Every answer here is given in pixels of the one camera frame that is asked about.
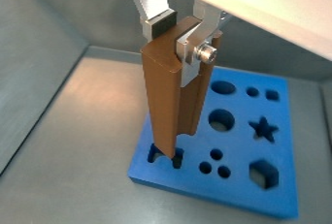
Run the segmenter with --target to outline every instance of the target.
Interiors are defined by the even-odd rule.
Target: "circular hole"
[[[220,175],[223,178],[229,178],[229,176],[231,176],[229,167],[221,166],[221,167],[219,168],[219,175]]]
[[[224,154],[219,149],[213,149],[211,152],[211,156],[215,160],[221,160],[224,157]]]
[[[200,164],[200,171],[203,174],[209,174],[212,170],[213,170],[212,165],[208,162],[203,162]]]
[[[248,96],[257,97],[260,95],[260,91],[257,88],[249,87],[247,89],[247,94],[248,94]]]
[[[225,110],[213,111],[209,115],[209,123],[215,130],[220,132],[229,131],[235,123],[232,113]]]
[[[224,80],[215,81],[212,84],[212,89],[216,93],[223,95],[231,95],[236,90],[235,85]]]

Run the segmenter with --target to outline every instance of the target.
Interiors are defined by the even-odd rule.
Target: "blue foam board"
[[[195,136],[172,161],[146,117],[129,169],[141,184],[279,218],[296,218],[298,189],[287,81],[216,68]]]

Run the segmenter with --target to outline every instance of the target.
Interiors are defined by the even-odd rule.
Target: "metal bracket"
[[[144,35],[150,42],[177,24],[177,13],[168,0],[134,0],[144,26]]]
[[[201,62],[215,61],[217,50],[211,46],[212,38],[231,19],[227,12],[200,0],[195,0],[193,15],[201,23],[177,41],[177,54],[184,63],[183,87],[197,77]]]

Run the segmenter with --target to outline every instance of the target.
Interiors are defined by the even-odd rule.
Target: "bolt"
[[[201,60],[205,64],[211,64],[215,59],[217,58],[217,49],[213,48],[211,45],[207,43],[203,44],[197,49],[196,49],[196,58]]]

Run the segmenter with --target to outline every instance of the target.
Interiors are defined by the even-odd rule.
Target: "white overhead panel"
[[[332,60],[331,0],[204,0]]]

